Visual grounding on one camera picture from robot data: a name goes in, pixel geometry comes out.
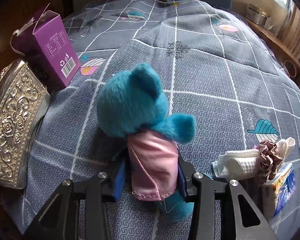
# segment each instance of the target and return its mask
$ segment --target silver bolt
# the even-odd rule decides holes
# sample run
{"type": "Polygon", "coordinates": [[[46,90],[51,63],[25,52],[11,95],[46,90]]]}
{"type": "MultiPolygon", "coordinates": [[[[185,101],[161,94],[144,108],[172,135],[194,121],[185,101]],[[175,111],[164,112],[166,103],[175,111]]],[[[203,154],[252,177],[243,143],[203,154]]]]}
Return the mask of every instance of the silver bolt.
{"type": "Polygon", "coordinates": [[[231,179],[230,184],[231,184],[232,186],[236,187],[236,186],[239,185],[239,182],[238,182],[237,180],[235,180],[235,179],[231,179]]]}
{"type": "Polygon", "coordinates": [[[65,179],[63,182],[62,182],[62,185],[63,186],[69,186],[71,184],[71,180],[70,179],[65,179]]]}
{"type": "Polygon", "coordinates": [[[104,171],[99,172],[99,174],[98,174],[98,177],[102,178],[102,179],[106,178],[107,176],[108,176],[108,174],[106,172],[104,172],[104,171]]]}
{"type": "Polygon", "coordinates": [[[203,178],[203,174],[201,172],[196,172],[194,174],[194,176],[197,178],[197,179],[202,179],[203,178]]]}

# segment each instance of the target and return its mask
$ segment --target stuffed animal's ear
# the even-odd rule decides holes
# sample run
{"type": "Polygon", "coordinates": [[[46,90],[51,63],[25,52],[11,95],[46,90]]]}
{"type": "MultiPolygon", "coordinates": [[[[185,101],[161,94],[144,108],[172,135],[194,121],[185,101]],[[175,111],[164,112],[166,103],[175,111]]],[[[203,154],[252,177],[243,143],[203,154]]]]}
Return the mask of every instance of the stuffed animal's ear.
{"type": "Polygon", "coordinates": [[[195,117],[191,114],[172,114],[149,128],[170,140],[189,143],[195,137],[197,124],[195,117]]]}
{"type": "Polygon", "coordinates": [[[132,78],[138,85],[152,98],[158,98],[162,93],[162,86],[159,75],[150,67],[149,64],[140,63],[135,65],[132,70],[132,78]]]}

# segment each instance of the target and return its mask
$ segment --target gold tissue box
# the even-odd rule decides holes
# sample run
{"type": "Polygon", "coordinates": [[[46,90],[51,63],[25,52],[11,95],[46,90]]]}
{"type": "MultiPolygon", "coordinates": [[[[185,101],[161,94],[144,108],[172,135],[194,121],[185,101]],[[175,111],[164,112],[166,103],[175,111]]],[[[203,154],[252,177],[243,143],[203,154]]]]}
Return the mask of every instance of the gold tissue box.
{"type": "Polygon", "coordinates": [[[0,73],[0,185],[22,189],[32,143],[50,102],[47,88],[28,63],[12,62],[0,73]]]}

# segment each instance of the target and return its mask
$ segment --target blue stuffed animal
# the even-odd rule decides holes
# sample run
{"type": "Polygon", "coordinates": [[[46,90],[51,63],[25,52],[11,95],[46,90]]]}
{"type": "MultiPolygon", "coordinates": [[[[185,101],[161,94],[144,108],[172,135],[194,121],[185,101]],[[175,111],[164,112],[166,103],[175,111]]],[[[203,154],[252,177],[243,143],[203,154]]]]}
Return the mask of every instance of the blue stuffed animal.
{"type": "Polygon", "coordinates": [[[171,221],[189,217],[193,203],[185,203],[177,188],[178,147],[192,141],[195,117],[171,114],[159,75],[148,64],[114,75],[100,89],[97,116],[109,137],[127,139],[132,194],[154,201],[171,221]]]}

